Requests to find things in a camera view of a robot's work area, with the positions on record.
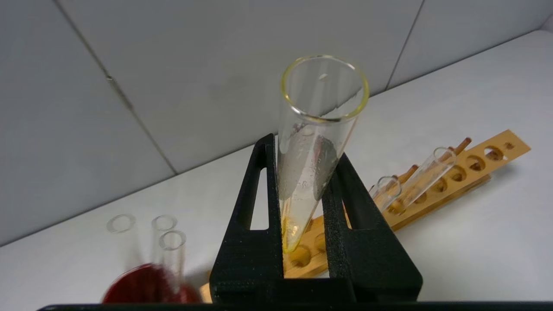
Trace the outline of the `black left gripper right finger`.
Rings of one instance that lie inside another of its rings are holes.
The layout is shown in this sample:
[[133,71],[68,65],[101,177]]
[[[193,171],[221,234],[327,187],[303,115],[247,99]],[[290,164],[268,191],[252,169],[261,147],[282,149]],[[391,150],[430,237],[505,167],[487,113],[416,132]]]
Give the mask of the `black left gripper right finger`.
[[359,302],[416,301],[423,278],[346,154],[323,195],[330,278],[350,283]]

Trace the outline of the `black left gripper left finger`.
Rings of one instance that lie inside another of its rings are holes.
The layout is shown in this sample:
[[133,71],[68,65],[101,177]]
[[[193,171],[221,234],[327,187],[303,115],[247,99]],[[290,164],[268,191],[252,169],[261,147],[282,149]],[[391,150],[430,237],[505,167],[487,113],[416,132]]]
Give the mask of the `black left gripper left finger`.
[[[267,174],[267,229],[251,229],[261,170]],[[213,270],[210,295],[214,303],[269,301],[275,281],[284,277],[282,225],[277,178],[275,136],[255,142]]]

